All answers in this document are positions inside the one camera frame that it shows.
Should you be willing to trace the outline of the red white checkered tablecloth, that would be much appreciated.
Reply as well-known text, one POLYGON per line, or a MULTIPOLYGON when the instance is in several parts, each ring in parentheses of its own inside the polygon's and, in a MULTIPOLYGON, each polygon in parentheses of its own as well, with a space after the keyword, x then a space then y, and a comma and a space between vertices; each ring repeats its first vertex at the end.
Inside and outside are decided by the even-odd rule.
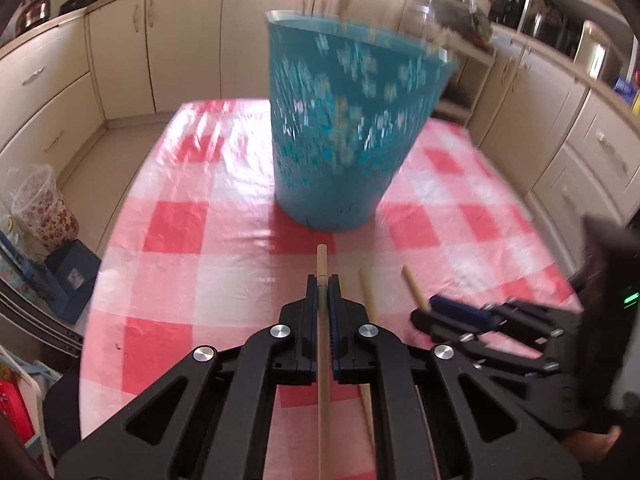
MULTIPOLYGON (((427 122, 374 215, 354 230, 294 221, 273 173, 267 102, 191 103, 171 119, 93 292, 80 372, 84 439, 195 348, 239 347, 276 324, 283 306, 305 297, 308 278, 317 283, 320 244, 343 297, 411 347, 440 344, 410 322, 404 264, 425 296, 479 309, 510 298, 578 309, 521 201, 457 126, 427 122)), ((329 479, 379 479, 371 389, 334 380, 330 326, 329 342, 329 479)), ((458 351, 444 345, 445 356, 458 351)), ((319 479, 317 378, 278 388, 262 478, 319 479)))

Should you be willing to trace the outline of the blue dustpan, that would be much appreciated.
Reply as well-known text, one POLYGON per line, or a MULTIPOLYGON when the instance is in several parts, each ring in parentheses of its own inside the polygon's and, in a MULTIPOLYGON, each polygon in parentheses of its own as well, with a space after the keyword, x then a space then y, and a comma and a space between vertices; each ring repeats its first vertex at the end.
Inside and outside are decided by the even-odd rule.
POLYGON ((70 240, 44 265, 51 292, 46 304, 60 320, 75 325, 92 296, 101 259, 81 240, 70 240))

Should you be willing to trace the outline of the white electric kettle pot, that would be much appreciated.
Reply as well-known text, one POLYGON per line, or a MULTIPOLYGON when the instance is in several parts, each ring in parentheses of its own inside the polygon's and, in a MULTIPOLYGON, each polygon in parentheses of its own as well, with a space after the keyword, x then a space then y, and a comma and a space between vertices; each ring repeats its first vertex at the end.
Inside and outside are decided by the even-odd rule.
POLYGON ((584 21, 574 63, 591 78, 612 84, 622 61, 611 38, 593 21, 584 21))

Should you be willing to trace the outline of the floral clear waste bin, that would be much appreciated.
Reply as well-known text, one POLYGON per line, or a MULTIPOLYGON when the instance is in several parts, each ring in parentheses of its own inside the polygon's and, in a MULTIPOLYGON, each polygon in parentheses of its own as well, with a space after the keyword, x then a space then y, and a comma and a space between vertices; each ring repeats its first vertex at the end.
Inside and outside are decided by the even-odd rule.
POLYGON ((54 252, 76 240, 79 223, 67 206, 49 164, 30 164, 12 168, 8 182, 11 214, 47 251, 54 252))

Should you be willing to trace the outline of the white tiered trolley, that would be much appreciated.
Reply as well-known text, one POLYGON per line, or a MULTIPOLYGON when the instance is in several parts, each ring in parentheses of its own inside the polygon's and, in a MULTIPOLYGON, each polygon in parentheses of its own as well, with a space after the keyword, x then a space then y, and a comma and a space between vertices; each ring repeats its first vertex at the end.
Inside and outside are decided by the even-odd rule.
POLYGON ((440 27, 430 13, 430 0, 407 0, 399 31, 419 39, 427 49, 444 50, 456 63, 434 114, 460 125, 471 120, 476 104, 494 67, 497 50, 491 44, 467 40, 449 28, 440 27))

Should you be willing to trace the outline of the blue perforated plastic basket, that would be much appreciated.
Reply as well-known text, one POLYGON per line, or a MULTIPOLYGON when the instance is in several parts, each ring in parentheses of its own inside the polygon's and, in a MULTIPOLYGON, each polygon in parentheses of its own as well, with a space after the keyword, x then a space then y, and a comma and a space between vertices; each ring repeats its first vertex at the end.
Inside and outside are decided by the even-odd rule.
POLYGON ((266 15, 274 195, 309 229, 375 213, 457 69, 443 48, 357 22, 266 15))

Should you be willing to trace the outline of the dark green bag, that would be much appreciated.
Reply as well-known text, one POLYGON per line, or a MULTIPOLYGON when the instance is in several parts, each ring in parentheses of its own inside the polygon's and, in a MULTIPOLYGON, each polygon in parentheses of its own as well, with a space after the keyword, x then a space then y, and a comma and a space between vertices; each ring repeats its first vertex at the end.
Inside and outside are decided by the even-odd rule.
POLYGON ((430 13, 440 27, 467 40, 487 44, 492 37, 488 15, 472 0, 430 0, 430 13))

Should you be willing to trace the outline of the steel kettle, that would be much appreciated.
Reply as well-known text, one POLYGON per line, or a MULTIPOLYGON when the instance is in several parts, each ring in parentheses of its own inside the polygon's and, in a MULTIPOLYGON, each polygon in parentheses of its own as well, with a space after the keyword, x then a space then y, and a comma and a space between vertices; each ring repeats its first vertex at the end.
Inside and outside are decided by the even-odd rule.
POLYGON ((51 0, 26 0, 15 23, 15 36, 45 23, 51 17, 51 0))

